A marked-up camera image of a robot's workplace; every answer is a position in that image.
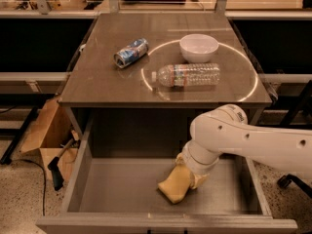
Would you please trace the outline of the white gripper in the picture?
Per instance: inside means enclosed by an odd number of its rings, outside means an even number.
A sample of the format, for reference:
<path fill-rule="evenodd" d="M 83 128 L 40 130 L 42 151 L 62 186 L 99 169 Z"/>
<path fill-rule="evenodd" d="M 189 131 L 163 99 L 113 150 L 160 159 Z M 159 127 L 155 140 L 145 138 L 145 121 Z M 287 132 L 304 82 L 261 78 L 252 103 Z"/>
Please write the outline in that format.
<path fill-rule="evenodd" d="M 212 152 L 195 140 L 188 141 L 182 152 L 175 157 L 177 165 L 186 165 L 190 173 L 190 188 L 196 189 L 208 178 L 208 173 L 214 168 L 219 160 L 220 152 Z"/>

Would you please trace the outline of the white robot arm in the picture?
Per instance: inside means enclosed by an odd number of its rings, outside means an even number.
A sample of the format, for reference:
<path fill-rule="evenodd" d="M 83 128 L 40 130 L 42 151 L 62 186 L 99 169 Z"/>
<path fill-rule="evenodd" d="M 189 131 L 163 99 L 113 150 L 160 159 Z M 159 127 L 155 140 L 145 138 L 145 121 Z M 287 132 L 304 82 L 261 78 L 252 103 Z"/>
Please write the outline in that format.
<path fill-rule="evenodd" d="M 190 124 L 190 140 L 178 154 L 192 189 L 200 186 L 222 154 L 252 159 L 276 170 L 312 178 L 312 132 L 250 125 L 245 111 L 226 104 Z"/>

